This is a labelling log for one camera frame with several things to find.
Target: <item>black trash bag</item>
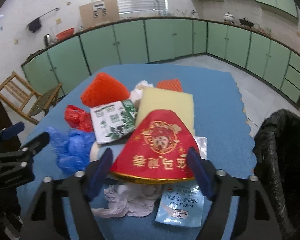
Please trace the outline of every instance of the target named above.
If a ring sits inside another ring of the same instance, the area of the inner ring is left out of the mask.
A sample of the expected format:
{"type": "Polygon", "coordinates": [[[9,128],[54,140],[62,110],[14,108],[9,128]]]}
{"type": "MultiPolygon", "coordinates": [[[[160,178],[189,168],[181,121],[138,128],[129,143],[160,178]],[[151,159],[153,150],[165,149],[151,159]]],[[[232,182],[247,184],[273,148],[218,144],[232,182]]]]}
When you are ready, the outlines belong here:
{"type": "Polygon", "coordinates": [[[279,110],[263,122],[254,140],[254,173],[269,196],[283,239],[288,239],[300,226],[300,118],[279,110]]]}

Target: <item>yellow sponge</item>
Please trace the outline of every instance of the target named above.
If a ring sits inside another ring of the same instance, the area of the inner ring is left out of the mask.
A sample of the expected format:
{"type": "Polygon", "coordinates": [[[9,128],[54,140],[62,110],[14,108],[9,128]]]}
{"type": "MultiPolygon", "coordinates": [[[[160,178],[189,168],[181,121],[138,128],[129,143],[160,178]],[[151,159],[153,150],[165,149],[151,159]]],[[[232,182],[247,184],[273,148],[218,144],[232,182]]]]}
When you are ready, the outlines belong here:
{"type": "Polygon", "coordinates": [[[194,136],[194,104],[191,94],[146,87],[138,109],[135,125],[138,126],[153,110],[167,109],[175,112],[194,136]]]}

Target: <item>wooden chair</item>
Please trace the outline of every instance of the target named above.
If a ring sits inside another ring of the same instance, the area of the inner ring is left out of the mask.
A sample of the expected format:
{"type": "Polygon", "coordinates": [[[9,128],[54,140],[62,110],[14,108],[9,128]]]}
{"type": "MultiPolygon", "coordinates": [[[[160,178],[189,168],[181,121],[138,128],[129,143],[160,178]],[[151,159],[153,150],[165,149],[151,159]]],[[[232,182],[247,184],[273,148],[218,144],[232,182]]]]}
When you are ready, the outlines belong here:
{"type": "Polygon", "coordinates": [[[32,116],[35,116],[42,111],[44,115],[49,112],[50,106],[55,106],[58,100],[59,90],[62,86],[62,83],[58,84],[56,87],[50,89],[45,94],[41,95],[38,92],[34,91],[34,89],[16,72],[12,72],[12,75],[9,76],[1,85],[0,85],[0,99],[4,101],[13,111],[19,114],[24,119],[28,120],[33,124],[38,124],[39,121],[34,119],[32,116]],[[18,80],[25,88],[27,88],[30,93],[26,93],[22,90],[13,79],[18,80]],[[14,103],[8,100],[2,93],[1,90],[5,89],[9,92],[16,100],[21,103],[20,107],[17,107],[14,103]],[[26,114],[22,110],[25,108],[26,104],[30,101],[30,99],[35,96],[37,98],[34,105],[31,107],[30,111],[26,114]]]}

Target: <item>blue table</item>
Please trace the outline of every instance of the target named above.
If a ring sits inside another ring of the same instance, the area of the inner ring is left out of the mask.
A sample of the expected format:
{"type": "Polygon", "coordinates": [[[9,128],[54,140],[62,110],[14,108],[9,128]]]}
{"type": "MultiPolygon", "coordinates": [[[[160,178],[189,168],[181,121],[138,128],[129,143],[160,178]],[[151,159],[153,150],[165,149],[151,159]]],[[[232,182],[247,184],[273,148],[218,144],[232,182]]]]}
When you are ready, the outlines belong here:
{"type": "MultiPolygon", "coordinates": [[[[242,96],[230,73],[170,64],[116,65],[103,68],[102,71],[117,78],[130,91],[141,80],[147,80],[156,85],[161,80],[178,78],[183,91],[194,96],[194,129],[197,136],[208,138],[208,158],[217,169],[226,170],[234,177],[247,178],[251,174],[256,164],[256,158],[252,153],[254,140],[250,136],[250,126],[246,123],[247,117],[243,112],[242,96]]],[[[68,104],[72,104],[89,111],[81,103],[80,95],[94,76],[95,74],[82,82],[60,101],[35,127],[27,140],[45,131],[49,126],[66,134],[69,125],[64,120],[64,110],[68,104]]],[[[35,156],[33,171],[35,180],[17,189],[22,215],[26,213],[45,176],[52,176],[54,179],[66,177],[56,165],[56,155],[51,145],[35,156]]],[[[231,236],[237,205],[238,198],[234,197],[223,235],[224,240],[228,240],[231,236]]],[[[203,221],[210,206],[211,203],[205,200],[203,221]]],[[[91,207],[107,207],[103,194],[91,203],[91,207]]],[[[156,205],[154,211],[144,218],[126,216],[111,219],[96,218],[96,220],[107,240],[194,240],[197,237],[200,228],[180,228],[155,222],[157,208],[156,205]]],[[[77,240],[78,236],[68,200],[64,201],[64,209],[71,238],[77,240]]]]}

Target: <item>faucet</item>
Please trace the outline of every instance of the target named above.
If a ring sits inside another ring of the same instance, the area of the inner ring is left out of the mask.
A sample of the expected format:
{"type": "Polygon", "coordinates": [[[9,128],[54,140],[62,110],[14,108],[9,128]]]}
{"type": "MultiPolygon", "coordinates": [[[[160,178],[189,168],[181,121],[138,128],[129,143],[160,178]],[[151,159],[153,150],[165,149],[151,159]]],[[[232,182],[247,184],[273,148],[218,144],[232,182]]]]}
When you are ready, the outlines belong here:
{"type": "Polygon", "coordinates": [[[159,1],[158,0],[154,0],[152,11],[155,12],[155,2],[157,2],[157,4],[158,4],[159,16],[161,16],[160,5],[159,5],[159,1]]]}

